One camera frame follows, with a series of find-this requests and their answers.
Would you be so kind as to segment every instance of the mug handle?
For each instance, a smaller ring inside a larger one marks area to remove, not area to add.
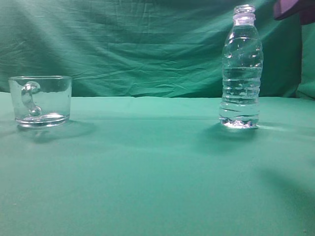
[[[29,113],[33,117],[41,115],[41,108],[36,106],[33,102],[32,94],[38,93],[40,90],[40,85],[34,81],[28,81],[21,90],[21,98],[23,105],[27,107]]]

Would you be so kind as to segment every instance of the water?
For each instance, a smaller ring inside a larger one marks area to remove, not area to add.
[[[258,122],[261,67],[223,68],[220,122],[233,128],[254,128]]]

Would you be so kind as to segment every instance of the clear plastic bottle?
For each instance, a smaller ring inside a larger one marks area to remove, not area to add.
[[[220,122],[228,127],[255,128],[258,122],[263,53],[254,12],[252,5],[234,8],[234,25],[223,48]]]

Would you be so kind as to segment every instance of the clear glass cup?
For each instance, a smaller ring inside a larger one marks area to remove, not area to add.
[[[9,85],[15,120],[20,126],[50,127],[69,120],[71,77],[11,77]]]

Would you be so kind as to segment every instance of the green backdrop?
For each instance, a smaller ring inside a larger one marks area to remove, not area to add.
[[[298,88],[297,95],[315,99],[315,23],[302,26],[302,36],[302,83]]]
[[[0,0],[0,91],[21,75],[73,76],[73,96],[220,97],[233,8],[251,3],[264,47],[261,96],[294,96],[298,16],[273,0]]]

